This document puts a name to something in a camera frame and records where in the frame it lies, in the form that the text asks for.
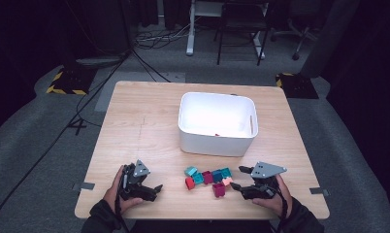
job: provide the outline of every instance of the chair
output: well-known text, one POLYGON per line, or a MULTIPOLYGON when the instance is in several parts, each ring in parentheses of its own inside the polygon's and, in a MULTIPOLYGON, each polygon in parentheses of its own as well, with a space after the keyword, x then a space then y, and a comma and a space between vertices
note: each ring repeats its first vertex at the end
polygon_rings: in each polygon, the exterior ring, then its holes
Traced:
POLYGON ((271 30, 271 26, 265 15, 266 3, 268 2, 270 2, 270 0, 225 0, 222 5, 219 26, 213 39, 216 41, 216 37, 219 34, 217 65, 219 65, 220 62, 222 47, 245 46, 245 44, 223 44, 224 34, 227 34, 228 32, 247 33, 249 36, 249 43, 253 43, 254 40, 259 42, 259 32, 264 31, 265 34, 258 55, 257 65, 259 66, 268 32, 271 30))
POLYGON ((271 36, 271 41, 276 41, 276 37, 283 35, 295 35, 300 38, 298 46, 292 55, 293 60, 298 60, 302 43, 305 39, 316 41, 316 37, 310 32, 317 22, 321 0, 290 0, 288 8, 287 31, 276 31, 271 36))

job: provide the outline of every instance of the gray carpet floor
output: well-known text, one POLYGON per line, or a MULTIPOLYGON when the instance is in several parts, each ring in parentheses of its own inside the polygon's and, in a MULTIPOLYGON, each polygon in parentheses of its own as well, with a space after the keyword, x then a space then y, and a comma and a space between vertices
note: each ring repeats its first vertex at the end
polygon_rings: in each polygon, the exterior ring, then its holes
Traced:
MULTIPOLYGON (((213 31, 199 30, 193 56, 185 54, 185 36, 161 49, 136 48, 136 52, 158 72, 181 74, 186 83, 275 86, 277 73, 299 72, 311 46, 311 42, 305 43, 301 58, 294 61, 291 55, 296 40, 269 41, 266 58, 260 66, 256 66, 253 48, 236 52, 226 49, 217 66, 217 43, 213 41, 213 34, 213 31)), ((0 204, 61 134, 1 210, 0 232, 80 232, 84 223, 84 219, 74 215, 78 193, 72 187, 74 183, 83 182, 105 108, 96 109, 101 99, 101 93, 97 93, 81 112, 81 117, 90 124, 78 136, 76 129, 63 130, 76 114, 77 105, 86 103, 94 92, 83 98, 46 94, 59 68, 38 80, 34 87, 36 99, 0 128, 0 204)), ((99 70, 91 88, 103 81, 111 70, 112 67, 99 70)), ((146 72, 133 55, 116 70, 114 77, 131 72, 146 72)), ((326 197, 331 215, 321 222, 327 232, 390 232, 390 207, 385 191, 325 99, 329 84, 321 77, 312 82, 319 99, 288 99, 288 102, 320 185, 331 193, 326 197)))

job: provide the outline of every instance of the wooden table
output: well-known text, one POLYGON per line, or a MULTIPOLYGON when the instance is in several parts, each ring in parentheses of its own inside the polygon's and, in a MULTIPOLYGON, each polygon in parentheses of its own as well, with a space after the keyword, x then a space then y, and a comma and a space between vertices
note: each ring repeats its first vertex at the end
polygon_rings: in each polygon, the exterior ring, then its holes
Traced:
POLYGON ((211 184, 188 190, 184 170, 195 166, 200 172, 228 167, 232 179, 242 186, 253 184, 240 165, 253 167, 263 161, 286 167, 282 174, 290 192, 317 218, 327 218, 324 196, 311 194, 319 187, 307 151, 282 89, 267 86, 196 83, 119 82, 93 152, 85 177, 95 183, 93 190, 81 191, 75 214, 89 217, 91 207, 111 186, 122 164, 141 159, 150 169, 143 185, 163 184, 154 202, 129 210, 124 217, 145 219, 270 219, 268 209, 244 200, 227 187, 224 197, 216 198, 211 184), (182 95, 186 92, 238 94, 255 103, 259 133, 242 157, 192 154, 179 148, 178 116, 182 95))

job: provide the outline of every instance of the sleeve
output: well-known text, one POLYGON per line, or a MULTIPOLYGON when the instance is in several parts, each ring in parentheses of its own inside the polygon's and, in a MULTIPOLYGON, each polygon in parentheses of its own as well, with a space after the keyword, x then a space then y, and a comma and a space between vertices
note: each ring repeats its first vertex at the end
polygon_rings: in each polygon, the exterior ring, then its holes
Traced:
POLYGON ((292 197, 292 212, 281 225, 284 233, 323 233, 324 226, 308 208, 292 197))
POLYGON ((119 220, 105 200, 95 204, 89 213, 91 216, 83 224, 81 233, 107 233, 120 229, 119 220))

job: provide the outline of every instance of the red block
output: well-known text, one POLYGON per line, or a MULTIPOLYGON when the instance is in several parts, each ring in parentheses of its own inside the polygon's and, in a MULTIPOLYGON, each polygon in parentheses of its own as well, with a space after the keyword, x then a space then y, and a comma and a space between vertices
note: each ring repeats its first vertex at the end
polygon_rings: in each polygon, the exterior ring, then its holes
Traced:
POLYGON ((203 172, 202 176, 204 177, 204 184, 213 183, 213 177, 210 171, 203 172))
POLYGON ((195 187, 194 180, 191 177, 188 177, 185 179, 186 186, 188 187, 188 190, 195 187))
POLYGON ((213 184, 212 189, 215 197, 225 196, 225 185, 223 183, 213 184))

